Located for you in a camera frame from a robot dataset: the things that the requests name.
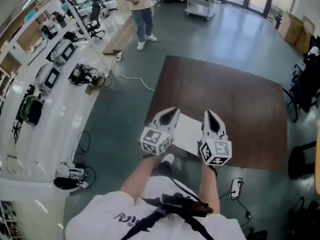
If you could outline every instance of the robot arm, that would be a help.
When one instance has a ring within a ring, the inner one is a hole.
[[[180,109],[177,107],[167,108],[157,113],[142,132],[140,137],[142,149],[156,156],[162,154],[173,142],[179,115]]]
[[[159,156],[174,140],[180,109],[167,108],[155,115],[140,137],[144,151]],[[206,110],[202,118],[202,145],[200,153],[206,165],[222,166],[232,157],[231,142],[228,141],[226,126],[221,118],[211,110]]]
[[[226,126],[211,110],[206,110],[202,118],[201,142],[200,153],[206,165],[222,166],[232,157]]]

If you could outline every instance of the desk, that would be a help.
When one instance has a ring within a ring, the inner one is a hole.
[[[205,110],[223,120],[232,141],[230,166],[282,171],[287,116],[282,87],[262,77],[209,62],[167,56],[145,119],[171,107],[198,121]],[[169,152],[199,160],[174,145]]]

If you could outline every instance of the power outlet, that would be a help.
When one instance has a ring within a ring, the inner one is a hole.
[[[229,194],[230,199],[236,199],[240,195],[240,189],[242,186],[242,179],[241,178],[235,178],[232,181],[232,187]]]

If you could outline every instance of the cardboard box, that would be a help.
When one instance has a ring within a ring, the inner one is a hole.
[[[315,32],[315,24],[306,16],[302,18],[302,30],[295,42],[295,48],[301,52],[306,53],[309,50],[311,36]]]
[[[286,11],[281,20],[278,32],[289,44],[294,45],[303,27],[302,20]]]

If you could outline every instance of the white cable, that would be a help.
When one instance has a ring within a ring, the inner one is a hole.
[[[155,91],[154,89],[149,88],[141,78],[138,78],[138,77],[129,78],[129,77],[126,77],[126,76],[124,76],[122,74],[117,74],[116,71],[114,71],[113,69],[111,69],[111,71],[113,71],[117,76],[123,77],[123,78],[128,79],[128,80],[137,80],[137,79],[139,79],[147,89],[149,89],[150,91],[153,91],[153,92]]]
[[[116,71],[114,71],[112,68],[113,68],[113,66],[112,66],[112,64],[113,64],[113,62],[116,60],[117,58],[114,58],[113,59],[113,61],[111,62],[111,69],[109,70],[109,72],[110,71],[113,71],[118,77],[123,77],[123,78],[125,78],[125,79],[128,79],[128,80],[140,80],[142,83],[143,83],[143,85],[148,89],[148,90],[150,90],[150,91],[155,91],[154,89],[151,89],[151,88],[149,88],[146,84],[145,84],[145,82],[141,79],[141,78],[139,78],[139,77],[126,77],[126,76],[124,76],[124,75],[122,75],[122,74],[118,74]]]
[[[246,169],[246,168],[243,168],[243,169],[242,169],[242,172],[240,172],[240,174],[239,174],[238,176],[234,177],[234,178],[235,178],[235,179],[238,178],[238,177],[245,171],[245,169]]]

